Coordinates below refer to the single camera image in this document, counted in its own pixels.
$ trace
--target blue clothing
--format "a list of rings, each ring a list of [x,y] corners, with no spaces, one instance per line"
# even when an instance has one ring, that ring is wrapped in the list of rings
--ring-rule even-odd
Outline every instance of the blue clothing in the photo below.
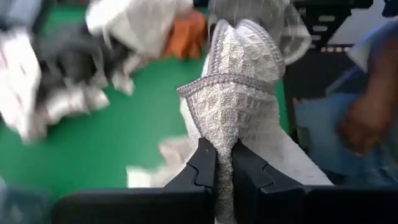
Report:
[[[345,185],[398,184],[398,122],[394,123],[388,138],[365,157],[355,156],[336,132],[348,106],[358,96],[332,94],[295,106],[297,126],[306,131],[310,140],[308,155],[326,173],[345,176]]]

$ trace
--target person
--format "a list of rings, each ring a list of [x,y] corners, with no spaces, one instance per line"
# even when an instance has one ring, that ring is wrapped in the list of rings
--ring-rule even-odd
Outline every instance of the person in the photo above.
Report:
[[[358,67],[351,73],[363,73]],[[309,156],[336,184],[398,184],[398,21],[377,39],[361,93],[334,93],[295,106]]]

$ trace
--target green table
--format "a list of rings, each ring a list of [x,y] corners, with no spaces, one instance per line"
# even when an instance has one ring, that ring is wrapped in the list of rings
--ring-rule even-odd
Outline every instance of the green table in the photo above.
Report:
[[[84,9],[57,7],[47,30],[83,19]],[[154,167],[162,161],[158,143],[186,134],[176,88],[198,78],[200,60],[152,63],[133,75],[131,97],[108,88],[111,105],[89,116],[64,119],[46,140],[24,146],[0,124],[0,175],[8,184],[47,190],[56,197],[80,189],[125,187],[126,166]],[[284,91],[278,87],[282,126],[287,128]]]

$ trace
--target orange cloth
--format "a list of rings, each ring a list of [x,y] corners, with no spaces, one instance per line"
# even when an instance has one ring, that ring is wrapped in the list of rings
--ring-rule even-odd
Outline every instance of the orange cloth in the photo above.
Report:
[[[188,17],[176,18],[174,21],[174,28],[165,46],[163,57],[199,59],[206,36],[205,16],[194,9]]]

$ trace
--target green surface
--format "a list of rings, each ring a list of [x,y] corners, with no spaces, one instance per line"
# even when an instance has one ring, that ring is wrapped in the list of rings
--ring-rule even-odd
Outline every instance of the green surface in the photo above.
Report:
[[[56,8],[47,29],[83,19],[83,12]],[[134,74],[131,97],[108,88],[108,108],[64,119],[49,129],[46,140],[31,146],[22,145],[19,136],[2,124],[0,175],[8,184],[48,190],[56,197],[80,189],[125,187],[126,166],[156,166],[161,162],[159,141],[186,133],[176,88],[198,78],[203,61],[152,63]],[[284,99],[282,85],[278,96]],[[286,129],[284,107],[281,117]]]

